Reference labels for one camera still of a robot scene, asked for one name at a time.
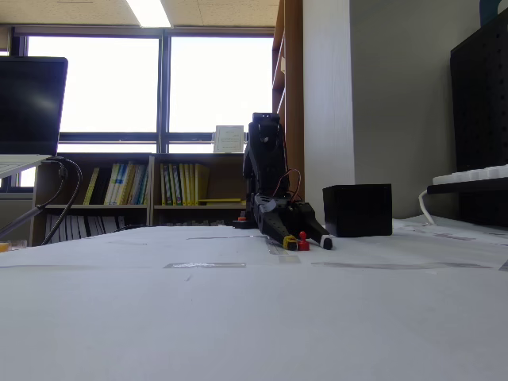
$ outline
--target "bookshelf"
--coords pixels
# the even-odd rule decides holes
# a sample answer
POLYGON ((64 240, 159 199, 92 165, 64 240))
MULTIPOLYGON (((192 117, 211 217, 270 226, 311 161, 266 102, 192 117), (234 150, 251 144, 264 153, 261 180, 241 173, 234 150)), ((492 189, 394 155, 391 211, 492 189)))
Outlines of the bookshelf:
MULTIPOLYGON (((83 172, 83 184, 69 215, 122 216, 126 225, 158 226, 168 223, 191 223, 196 221, 224 221, 229 224, 237 219, 245 206, 239 204, 212 206, 163 206, 160 194, 160 164, 201 164, 210 169, 207 198, 245 199, 246 182, 243 178, 243 154, 141 154, 141 153, 66 153, 61 156, 75 161, 83 172), (112 167, 115 163, 148 165, 147 205, 83 205, 88 184, 94 168, 112 167)), ((31 246, 38 246, 46 234, 48 214, 60 214, 72 196, 77 175, 68 168, 69 178, 62 194, 47 206, 46 210, 32 219, 30 226, 31 246)), ((37 168, 33 206, 49 200, 58 190, 57 164, 42 164, 37 168)))
MULTIPOLYGON (((94 168, 112 167, 115 163, 127 164, 133 161, 135 164, 144 164, 149 166, 149 154, 130 154, 130 153, 65 153, 61 156, 76 162, 83 173, 83 183, 79 188, 75 204, 69 210, 69 215, 79 216, 123 216, 125 224, 148 225, 150 221, 150 189, 148 188, 147 205, 83 205, 87 194, 88 184, 94 168)), ((74 169, 67 166, 68 180, 62 194, 46 207, 46 211, 35 216, 30 225, 30 246, 38 246, 44 240, 46 234, 46 218, 48 214, 61 214, 74 193, 78 182, 78 177, 74 169)), ((148 187, 151 186, 148 168, 148 187)), ((35 186, 33 188, 33 207, 49 200, 60 186, 57 164, 42 164, 37 167, 35 186)))
POLYGON ((207 198, 241 198, 247 192, 243 178, 244 155, 241 153, 210 153, 210 154, 157 154, 152 160, 152 219, 153 226, 168 223, 190 223, 192 221, 217 221, 226 224, 237 219, 242 205, 212 206, 168 206, 162 205, 160 193, 161 164, 201 164, 210 169, 207 198))
MULTIPOLYGON (((302 173, 298 193, 305 198, 302 0, 280 0, 271 53, 272 112, 286 130, 287 164, 302 173)), ((291 174, 290 179, 294 191, 298 177, 291 174)))

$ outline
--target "laptop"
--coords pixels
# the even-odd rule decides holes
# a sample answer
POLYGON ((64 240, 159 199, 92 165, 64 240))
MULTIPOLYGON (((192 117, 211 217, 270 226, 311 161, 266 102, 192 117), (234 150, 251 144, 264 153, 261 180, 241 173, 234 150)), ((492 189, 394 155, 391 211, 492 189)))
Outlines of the laptop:
POLYGON ((0 179, 56 155, 67 60, 0 56, 0 179))

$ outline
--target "ceiling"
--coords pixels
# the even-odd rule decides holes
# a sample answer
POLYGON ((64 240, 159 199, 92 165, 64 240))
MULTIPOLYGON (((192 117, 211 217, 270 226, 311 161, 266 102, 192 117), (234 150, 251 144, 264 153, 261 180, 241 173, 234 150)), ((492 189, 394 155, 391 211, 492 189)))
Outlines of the ceiling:
MULTIPOLYGON (((279 0, 161 0, 173 26, 275 26, 279 0)), ((0 24, 138 25, 126 0, 0 0, 0 24)))

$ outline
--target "white keyboard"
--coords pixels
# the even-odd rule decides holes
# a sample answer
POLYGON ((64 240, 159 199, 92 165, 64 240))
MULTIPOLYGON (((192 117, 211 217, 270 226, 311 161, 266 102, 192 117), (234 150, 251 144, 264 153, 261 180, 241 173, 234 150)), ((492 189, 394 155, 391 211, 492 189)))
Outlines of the white keyboard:
POLYGON ((0 163, 0 171, 8 171, 23 165, 25 163, 0 163))
POLYGON ((502 179, 505 177, 508 177, 508 165, 452 173, 451 175, 436 177, 432 180, 432 183, 433 185, 443 185, 451 183, 465 183, 467 181, 502 179))

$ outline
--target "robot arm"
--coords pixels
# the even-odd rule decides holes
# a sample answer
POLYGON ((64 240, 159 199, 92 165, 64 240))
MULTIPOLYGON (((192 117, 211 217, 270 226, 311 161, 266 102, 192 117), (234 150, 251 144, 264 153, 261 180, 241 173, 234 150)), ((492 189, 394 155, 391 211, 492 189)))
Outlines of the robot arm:
POLYGON ((248 125, 244 177, 248 180, 246 221, 238 229, 259 228, 287 250, 297 250, 301 231, 330 250, 332 240, 316 221, 309 203, 294 202, 289 193, 284 129, 277 114, 253 114, 248 125))

